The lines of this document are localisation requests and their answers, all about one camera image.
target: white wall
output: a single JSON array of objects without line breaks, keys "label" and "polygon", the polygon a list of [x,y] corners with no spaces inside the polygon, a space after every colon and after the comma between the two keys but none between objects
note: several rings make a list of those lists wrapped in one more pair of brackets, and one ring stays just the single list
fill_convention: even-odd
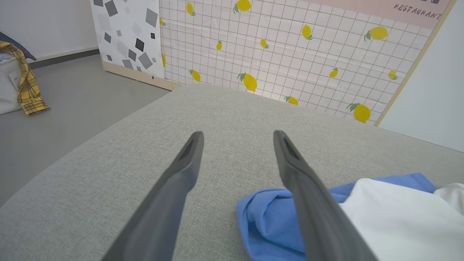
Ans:
[{"label": "white wall", "polygon": [[37,59],[98,46],[89,0],[0,0],[0,31]]},{"label": "white wall", "polygon": [[464,152],[464,0],[458,0],[379,127]]}]

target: gray baseboard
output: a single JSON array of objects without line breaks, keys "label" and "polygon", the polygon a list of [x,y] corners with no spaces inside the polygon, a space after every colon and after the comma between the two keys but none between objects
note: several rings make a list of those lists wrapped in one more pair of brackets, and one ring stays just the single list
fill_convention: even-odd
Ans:
[{"label": "gray baseboard", "polygon": [[29,64],[29,67],[31,69],[37,69],[37,68],[41,68],[41,67],[45,67],[45,66],[49,66],[49,65],[59,64],[59,63],[63,63],[63,62],[67,62],[67,61],[71,61],[71,60],[91,56],[91,55],[96,55],[96,54],[99,54],[99,53],[100,53],[100,51],[98,49],[90,50],[90,51],[86,51],[86,52],[78,52],[78,53],[69,54],[69,55],[65,55],[65,56],[55,57],[55,58],[52,58],[52,59],[33,62],[33,63]]}]

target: pink banner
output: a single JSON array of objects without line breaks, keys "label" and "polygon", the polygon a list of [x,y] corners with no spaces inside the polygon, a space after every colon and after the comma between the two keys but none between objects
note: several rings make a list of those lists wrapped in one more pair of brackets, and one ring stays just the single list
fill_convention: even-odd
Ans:
[{"label": "pink banner", "polygon": [[434,29],[450,0],[307,0]]}]

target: lemon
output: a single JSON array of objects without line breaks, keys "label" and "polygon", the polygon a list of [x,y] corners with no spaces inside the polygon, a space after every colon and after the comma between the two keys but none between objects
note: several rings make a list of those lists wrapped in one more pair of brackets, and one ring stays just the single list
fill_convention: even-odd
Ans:
[{"label": "lemon", "polygon": [[387,36],[388,36],[387,29],[383,26],[378,26],[378,27],[372,28],[370,31],[366,33],[366,35],[364,35],[364,41],[366,41],[366,38],[370,40],[371,37],[376,40],[381,40]]},{"label": "lemon", "polygon": [[395,70],[391,70],[390,73],[388,74],[388,77],[392,80],[398,79],[398,76],[396,76]]},{"label": "lemon", "polygon": [[261,39],[261,46],[262,46],[264,49],[269,48],[269,44],[267,44],[267,43],[266,43],[266,40],[264,40],[264,39]]},{"label": "lemon", "polygon": [[329,77],[330,78],[335,78],[335,76],[337,76],[337,74],[338,74],[338,69],[337,69],[337,67],[335,67],[333,69],[333,71],[330,72]]},{"label": "lemon", "polygon": [[366,121],[369,120],[369,118],[371,117],[371,111],[365,105],[359,103],[351,103],[350,105],[348,105],[348,107],[350,112],[354,110],[353,115],[357,121],[366,123]]},{"label": "lemon", "polygon": [[244,73],[239,74],[237,76],[237,79],[238,78],[240,78],[240,81],[243,81],[245,88],[247,88],[250,91],[256,91],[256,87],[258,86],[258,83],[256,82],[256,79],[253,76],[244,72]]},{"label": "lemon", "polygon": [[195,70],[189,70],[188,73],[193,77],[193,79],[197,82],[200,82],[200,74],[197,73]]},{"label": "lemon", "polygon": [[193,6],[190,3],[187,3],[187,13],[191,16],[195,16],[197,13],[193,10]]},{"label": "lemon", "polygon": [[313,39],[313,35],[311,34],[311,27],[309,25],[304,25],[303,30],[301,32],[303,34],[303,37],[305,37],[306,39]]},{"label": "lemon", "polygon": [[246,12],[251,8],[250,1],[248,0],[239,0],[233,7],[233,13],[238,13],[238,11]]},{"label": "lemon", "polygon": [[298,101],[297,101],[295,98],[291,97],[291,96],[286,96],[286,97],[285,97],[285,100],[286,100],[288,103],[298,105]]}]

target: wooden strip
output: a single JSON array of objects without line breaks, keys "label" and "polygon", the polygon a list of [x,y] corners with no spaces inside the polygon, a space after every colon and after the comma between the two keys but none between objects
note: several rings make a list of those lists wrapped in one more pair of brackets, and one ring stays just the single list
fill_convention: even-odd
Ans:
[{"label": "wooden strip", "polygon": [[144,82],[150,85],[154,85],[154,86],[166,89],[166,90],[173,91],[180,87],[180,85],[167,81],[165,79],[153,77],[145,72],[139,72],[137,70],[132,70],[132,69],[122,67],[119,65],[111,64],[109,62],[103,61],[103,59],[102,59],[102,65],[103,65],[103,70],[107,72],[119,74],[124,77],[131,78],[137,81],[141,81],[141,82]]},{"label": "wooden strip", "polygon": [[404,78],[403,82],[401,82],[401,85],[398,87],[398,90],[395,92],[395,94],[393,95],[392,99],[390,100],[390,102],[388,103],[387,107],[384,109],[383,113],[380,115],[379,119],[377,120],[377,122],[374,124],[375,127],[378,127],[380,122],[383,120],[383,118],[385,117],[385,115],[387,114],[388,110],[390,109],[390,107],[392,107],[392,104],[395,102],[396,98],[398,97],[398,95],[400,94],[400,92],[403,90],[404,86],[406,85],[406,83],[408,82],[409,78],[411,78],[411,75],[414,73],[414,70],[416,70],[417,68],[417,65],[419,64],[419,62],[421,61],[421,59],[424,57],[424,54],[425,52],[427,51],[427,49],[429,48],[430,44],[432,43],[433,39],[435,39],[435,36],[437,36],[437,33],[438,31],[440,30],[441,26],[443,25],[443,23],[445,22],[446,18],[448,17],[449,13],[451,12],[451,9],[453,8],[454,4],[456,3],[456,0],[451,0],[450,4],[448,5],[448,7],[446,8],[445,12],[443,13],[440,21],[438,21],[438,24],[437,26],[435,27],[435,29],[432,31],[429,39],[427,40],[427,42],[425,43],[424,45],[424,48],[422,48],[422,51],[419,53],[419,56],[417,57],[417,59],[414,61],[414,63],[412,64],[411,66],[411,69],[409,70],[409,72],[407,73],[406,77]]}]

